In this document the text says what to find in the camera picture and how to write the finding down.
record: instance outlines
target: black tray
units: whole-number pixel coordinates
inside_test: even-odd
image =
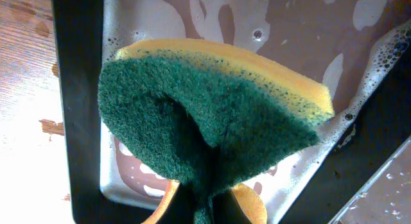
[[[52,3],[73,219],[140,223],[152,211],[112,202],[99,185],[103,0]],[[351,143],[327,156],[281,223],[327,223],[411,134],[410,60],[408,50],[360,111]]]

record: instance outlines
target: sponge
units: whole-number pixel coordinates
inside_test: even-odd
[[[163,177],[191,188],[196,222],[211,198],[319,141],[328,89],[244,49],[146,40],[120,49],[98,87],[103,122]]]

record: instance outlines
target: green scrubber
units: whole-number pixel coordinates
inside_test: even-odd
[[[103,122],[155,172],[193,191],[196,223],[212,222],[214,195],[319,140],[281,97],[244,77],[250,72],[221,71],[225,60],[198,65],[173,51],[147,51],[109,62],[100,74]]]

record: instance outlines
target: wooden table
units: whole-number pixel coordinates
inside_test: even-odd
[[[51,0],[0,0],[0,223],[73,223],[62,122]]]

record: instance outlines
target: baking pan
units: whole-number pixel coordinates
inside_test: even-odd
[[[109,20],[110,17],[103,14],[103,12],[107,13],[105,2],[107,0],[53,0],[73,218],[77,223],[139,223],[152,213],[159,199],[133,200],[133,196],[130,196],[130,192],[133,190],[130,187],[127,189],[120,186],[118,187],[120,189],[110,191],[110,187],[105,187],[105,185],[112,186],[113,182],[116,183],[116,181],[106,180],[109,182],[108,184],[101,182],[110,171],[100,168],[107,161],[101,158],[104,142],[101,142],[103,136],[101,136],[96,91],[101,63],[110,59],[111,55],[109,52],[104,52],[106,47],[112,45],[119,48],[139,39],[148,39],[150,33],[148,31],[129,33],[131,30],[121,28],[113,31],[129,33],[129,38],[126,41],[123,39],[125,36],[105,35],[103,26],[110,26],[110,23],[106,22],[105,19],[108,19],[109,22],[116,21],[115,19]],[[263,40],[267,35],[267,29],[261,27],[250,31],[251,41]],[[392,45],[394,48],[397,43],[409,44],[409,40],[403,42],[404,40],[394,38],[401,31],[401,29],[393,31],[388,37],[382,39],[386,42],[381,43],[381,45],[387,47]],[[398,56],[403,54],[407,47],[408,45],[397,47],[397,51],[400,51]],[[377,49],[371,50],[371,56],[373,54],[378,56]],[[401,138],[405,139],[410,135],[410,114],[406,113],[409,109],[407,105],[410,104],[410,96],[407,92],[409,93],[410,90],[409,88],[408,91],[403,91],[404,88],[396,89],[399,85],[407,85],[407,80],[408,85],[410,85],[409,72],[405,71],[404,73],[404,70],[396,70],[401,69],[398,67],[401,66],[399,63],[403,65],[404,62],[406,64],[407,59],[400,58],[394,68],[386,68],[384,65],[380,67],[377,62],[366,66],[365,74],[369,73],[369,79],[361,78],[360,80],[366,90],[358,90],[362,97],[354,97],[357,101],[355,99],[354,102],[351,101],[348,110],[343,109],[336,119],[326,124],[328,130],[337,124],[341,134],[333,132],[331,135],[330,133],[330,138],[335,140],[331,146],[307,150],[314,151],[316,157],[305,159],[305,163],[311,166],[309,172],[306,172],[308,175],[304,179],[306,182],[297,186],[299,189],[294,189],[295,192],[288,198],[289,205],[281,207],[283,214],[271,218],[271,222],[278,222],[284,213],[286,214],[281,220],[282,223],[325,223],[329,221],[389,158],[401,144]],[[381,73],[376,74],[377,69],[381,69]],[[387,76],[380,84],[381,79],[386,74]],[[379,114],[382,111],[379,110],[381,107],[390,113],[386,116]],[[399,115],[400,118],[393,119],[395,115]],[[355,141],[344,142],[346,137],[352,134],[354,125],[356,134],[352,140]],[[379,132],[386,130],[385,128],[388,128],[388,134],[381,135]],[[328,154],[333,146],[337,151]],[[293,164],[291,158],[291,160],[288,159],[287,164],[284,164],[284,167],[289,165],[290,169],[293,169]],[[360,170],[356,170],[356,173],[350,173],[350,170],[353,169]],[[275,174],[276,171],[277,168],[274,167],[267,173]],[[256,189],[255,185],[255,181],[249,183],[249,186],[254,189]],[[301,195],[295,199],[304,187]],[[309,205],[314,200],[319,205]],[[277,212],[273,208],[267,207],[271,214]]]

